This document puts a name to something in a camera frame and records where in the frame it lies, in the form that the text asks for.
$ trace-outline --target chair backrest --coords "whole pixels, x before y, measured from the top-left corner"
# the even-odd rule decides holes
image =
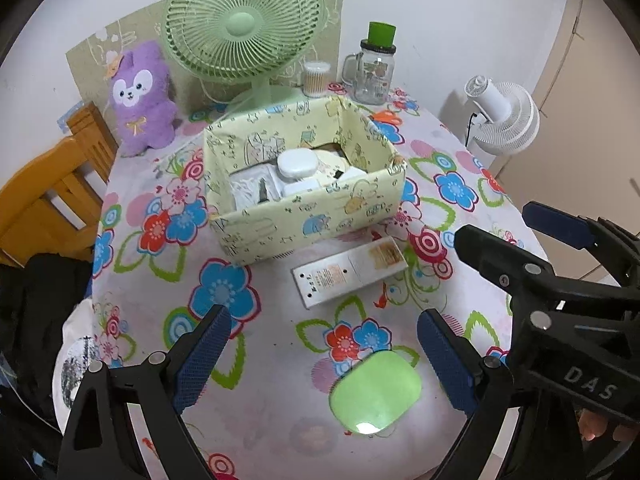
[[[102,200],[79,173],[88,162],[105,182],[117,149],[100,112],[90,103],[67,124],[72,136],[32,160],[0,190],[0,262],[24,265],[37,253],[92,259]],[[85,227],[76,228],[47,198],[53,192]]]

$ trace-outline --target cabinet door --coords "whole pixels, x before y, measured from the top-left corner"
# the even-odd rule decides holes
[[[537,200],[640,231],[640,56],[602,0],[584,0],[576,36],[541,110],[538,138],[499,179],[516,206]],[[538,236],[556,273],[580,278],[596,261]]]

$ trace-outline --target human hand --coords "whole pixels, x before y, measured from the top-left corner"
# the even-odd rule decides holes
[[[602,436],[607,431],[609,419],[603,415],[584,410],[578,421],[580,434],[585,440],[593,440],[597,436]],[[613,440],[618,442],[628,442],[638,436],[640,428],[628,428],[626,426],[618,426],[613,432]]]

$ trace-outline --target stuffed animal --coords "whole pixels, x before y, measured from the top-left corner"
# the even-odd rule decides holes
[[[111,77],[111,103],[122,139],[121,153],[164,148],[175,139],[178,107],[168,97],[169,67],[160,46],[147,41],[125,52]]]

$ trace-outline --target metal screw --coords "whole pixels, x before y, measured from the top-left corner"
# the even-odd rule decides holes
[[[159,365],[160,363],[164,362],[165,358],[166,358],[166,354],[164,352],[153,352],[149,356],[148,360],[150,364]]]
[[[89,364],[89,371],[92,374],[95,374],[100,370],[102,370],[102,361],[97,361],[97,360],[91,361],[91,363]]]
[[[488,355],[487,357],[482,359],[482,362],[484,363],[484,366],[486,366],[487,368],[500,368],[500,365],[502,364],[500,359],[492,355]]]
[[[529,316],[529,320],[534,327],[540,330],[549,330],[551,328],[551,318],[549,314],[541,310],[533,311]]]
[[[542,269],[536,264],[527,264],[524,266],[524,270],[526,270],[529,274],[540,274]]]

